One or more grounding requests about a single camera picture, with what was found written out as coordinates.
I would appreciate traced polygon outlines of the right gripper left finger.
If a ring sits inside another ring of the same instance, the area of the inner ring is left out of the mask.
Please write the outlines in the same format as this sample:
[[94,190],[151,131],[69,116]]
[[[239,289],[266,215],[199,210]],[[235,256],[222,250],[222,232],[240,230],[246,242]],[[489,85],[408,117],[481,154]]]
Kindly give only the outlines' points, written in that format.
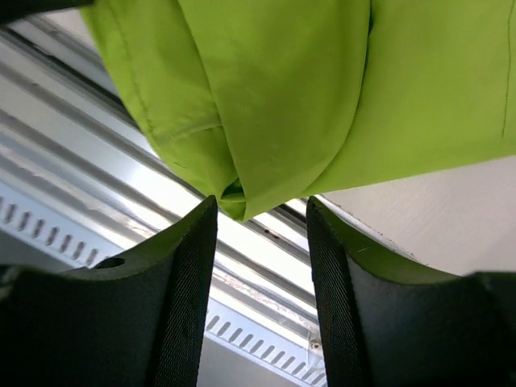
[[194,386],[218,207],[92,268],[1,268],[4,386]]

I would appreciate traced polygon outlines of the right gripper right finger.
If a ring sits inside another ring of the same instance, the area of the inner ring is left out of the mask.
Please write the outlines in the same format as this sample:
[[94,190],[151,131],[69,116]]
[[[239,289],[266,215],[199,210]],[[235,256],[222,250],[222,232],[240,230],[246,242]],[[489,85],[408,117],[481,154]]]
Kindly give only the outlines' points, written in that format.
[[513,273],[429,268],[317,198],[306,220],[328,385],[514,385]]

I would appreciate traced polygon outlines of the lime green shorts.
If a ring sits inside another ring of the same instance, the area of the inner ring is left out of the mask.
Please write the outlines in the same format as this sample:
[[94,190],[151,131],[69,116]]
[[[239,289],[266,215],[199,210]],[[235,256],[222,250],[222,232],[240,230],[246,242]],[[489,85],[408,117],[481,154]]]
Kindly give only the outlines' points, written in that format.
[[515,153],[512,1],[97,1],[161,160],[232,218]]

